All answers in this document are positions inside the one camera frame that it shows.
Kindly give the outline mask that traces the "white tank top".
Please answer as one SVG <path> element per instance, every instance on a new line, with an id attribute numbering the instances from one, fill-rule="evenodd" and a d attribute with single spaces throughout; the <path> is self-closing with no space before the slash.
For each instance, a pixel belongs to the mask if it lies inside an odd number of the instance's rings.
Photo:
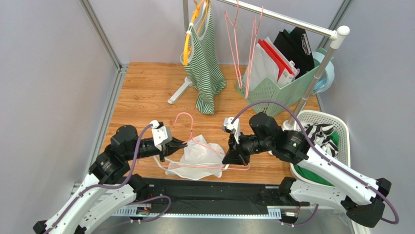
<path id="1" fill-rule="evenodd" d="M 214 148 L 222 153 L 225 153 L 223 148 L 217 143 L 207 143 L 202 135 L 194 137 L 194 139 L 202 144 L 206 144 L 211 148 Z M 222 160 L 223 155 L 212 152 L 203 148 L 193 142 L 189 142 L 188 146 L 184 148 L 184 154 L 179 161 L 173 161 L 166 159 L 169 162 L 168 166 L 173 165 L 206 165 L 213 167 L 223 167 Z M 221 169 L 208 169 L 208 168 L 193 168 L 193 167 L 169 167 L 165 171 L 166 175 L 175 175 L 181 178 L 189 180 L 200 180 L 207 176 L 216 176 L 220 178 L 222 176 Z"/>

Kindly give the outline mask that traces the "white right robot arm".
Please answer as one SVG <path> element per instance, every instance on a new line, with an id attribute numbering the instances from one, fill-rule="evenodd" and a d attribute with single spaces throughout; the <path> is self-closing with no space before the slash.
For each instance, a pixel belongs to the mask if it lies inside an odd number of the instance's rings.
<path id="1" fill-rule="evenodd" d="M 331 207 L 368 228 L 381 220 L 385 198 L 391 188 L 390 181 L 357 173 L 319 146 L 310 145 L 303 133 L 283 130 L 274 118 L 265 113 L 252 116 L 249 125 L 253 134 L 245 135 L 240 130 L 238 119 L 227 117 L 224 120 L 223 131 L 230 136 L 223 164 L 246 166 L 251 155 L 270 151 L 277 159 L 298 165 L 329 182 L 329 185 L 310 184 L 285 177 L 278 188 L 281 200 Z"/>

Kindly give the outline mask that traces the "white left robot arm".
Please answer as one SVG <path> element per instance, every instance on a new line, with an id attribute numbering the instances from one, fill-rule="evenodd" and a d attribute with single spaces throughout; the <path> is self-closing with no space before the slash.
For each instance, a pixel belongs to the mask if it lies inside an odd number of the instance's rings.
<path id="1" fill-rule="evenodd" d="M 108 191 L 105 217 L 109 210 L 150 197 L 149 184 L 138 174 L 133 174 L 129 165 L 138 159 L 159 156 L 161 160 L 187 146 L 187 143 L 172 136 L 170 129 L 162 122 L 154 120 L 145 129 L 151 129 L 153 136 L 143 138 L 132 125 L 124 125 L 116 130 L 104 152 L 99 154 L 89 168 L 81 186 L 66 204 L 50 219 L 38 221 L 33 230 L 37 234 L 84 234 L 92 227 L 81 220 L 87 212 Z"/>

